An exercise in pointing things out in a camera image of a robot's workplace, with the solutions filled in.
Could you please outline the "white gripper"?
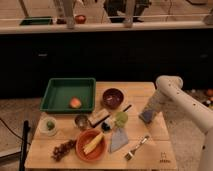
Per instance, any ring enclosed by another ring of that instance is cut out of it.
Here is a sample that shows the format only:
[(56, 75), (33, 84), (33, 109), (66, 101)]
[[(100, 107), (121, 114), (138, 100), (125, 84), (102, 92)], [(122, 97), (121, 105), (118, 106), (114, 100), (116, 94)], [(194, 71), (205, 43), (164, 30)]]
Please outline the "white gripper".
[(165, 101), (166, 96), (158, 90), (156, 90), (154, 94), (149, 98), (146, 106), (144, 107), (144, 110), (152, 111), (151, 122), (154, 122), (154, 120), (159, 116)]

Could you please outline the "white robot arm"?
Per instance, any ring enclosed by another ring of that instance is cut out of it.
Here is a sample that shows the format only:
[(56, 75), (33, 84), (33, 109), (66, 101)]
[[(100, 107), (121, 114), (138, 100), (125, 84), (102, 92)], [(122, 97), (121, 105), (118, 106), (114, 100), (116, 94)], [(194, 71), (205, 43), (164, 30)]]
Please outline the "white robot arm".
[(178, 76), (159, 76), (143, 111), (164, 114), (178, 171), (213, 171), (213, 110), (182, 87)]

